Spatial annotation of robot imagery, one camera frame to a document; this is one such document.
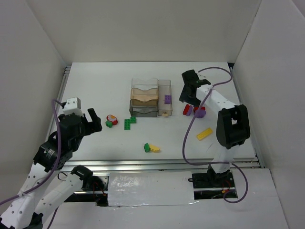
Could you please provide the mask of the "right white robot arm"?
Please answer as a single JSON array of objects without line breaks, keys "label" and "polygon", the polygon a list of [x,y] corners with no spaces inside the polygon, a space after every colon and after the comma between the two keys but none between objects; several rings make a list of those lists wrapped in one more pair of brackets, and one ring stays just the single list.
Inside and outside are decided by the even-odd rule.
[{"label": "right white robot arm", "polygon": [[232,74],[220,67],[208,67],[204,70],[219,69],[227,72],[230,79],[224,82],[211,84],[206,79],[199,79],[195,70],[182,73],[183,89],[179,101],[201,108],[209,107],[217,115],[216,139],[223,147],[216,153],[209,164],[214,174],[225,174],[230,170],[234,155],[250,137],[248,111],[245,105],[237,105],[222,96],[216,87],[233,80]]}]

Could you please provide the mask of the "purple square lego brick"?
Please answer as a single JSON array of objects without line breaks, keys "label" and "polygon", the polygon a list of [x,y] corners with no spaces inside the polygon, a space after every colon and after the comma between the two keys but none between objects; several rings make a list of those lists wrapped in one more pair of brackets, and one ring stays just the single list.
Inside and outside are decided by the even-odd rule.
[{"label": "purple square lego brick", "polygon": [[164,103],[165,103],[165,104],[171,104],[171,102],[172,102],[172,97],[171,97],[171,95],[166,94],[166,95],[164,96]]}]

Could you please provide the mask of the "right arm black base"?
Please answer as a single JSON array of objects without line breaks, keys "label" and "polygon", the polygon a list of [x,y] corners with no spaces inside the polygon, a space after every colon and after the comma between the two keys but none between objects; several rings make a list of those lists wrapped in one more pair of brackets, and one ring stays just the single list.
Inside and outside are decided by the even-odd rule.
[{"label": "right arm black base", "polygon": [[233,174],[230,170],[224,173],[215,173],[213,170],[208,170],[205,173],[193,173],[188,181],[193,184],[194,190],[222,191],[235,189]]}]

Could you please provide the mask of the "red arch lego brick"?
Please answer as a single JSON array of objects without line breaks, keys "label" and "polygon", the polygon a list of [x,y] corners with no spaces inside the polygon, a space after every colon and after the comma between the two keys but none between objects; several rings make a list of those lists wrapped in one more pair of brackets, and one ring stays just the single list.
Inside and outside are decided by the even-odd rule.
[{"label": "red arch lego brick", "polygon": [[189,111],[190,105],[186,104],[183,110],[183,115],[187,115],[187,112]]}]

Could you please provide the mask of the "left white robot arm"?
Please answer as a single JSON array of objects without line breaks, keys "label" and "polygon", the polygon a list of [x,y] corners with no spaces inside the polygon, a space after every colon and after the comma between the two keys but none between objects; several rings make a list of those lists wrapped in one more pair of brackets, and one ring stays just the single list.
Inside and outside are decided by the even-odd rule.
[{"label": "left white robot arm", "polygon": [[78,165],[49,194],[45,194],[51,181],[65,163],[78,150],[82,139],[102,130],[101,119],[93,108],[86,116],[61,114],[55,119],[57,131],[51,133],[36,153],[30,172],[18,194],[9,198],[10,206],[0,216],[2,229],[41,229],[47,217],[74,191],[93,186],[93,172]]}]

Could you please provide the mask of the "purple arch lego brick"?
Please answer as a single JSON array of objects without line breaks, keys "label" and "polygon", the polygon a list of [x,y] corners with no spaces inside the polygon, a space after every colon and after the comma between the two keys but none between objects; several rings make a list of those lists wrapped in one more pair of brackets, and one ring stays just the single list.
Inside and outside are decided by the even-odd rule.
[{"label": "purple arch lego brick", "polygon": [[192,111],[193,111],[193,106],[191,105],[191,106],[189,106],[189,109],[188,109],[188,111],[186,113],[186,116],[190,116]]}]

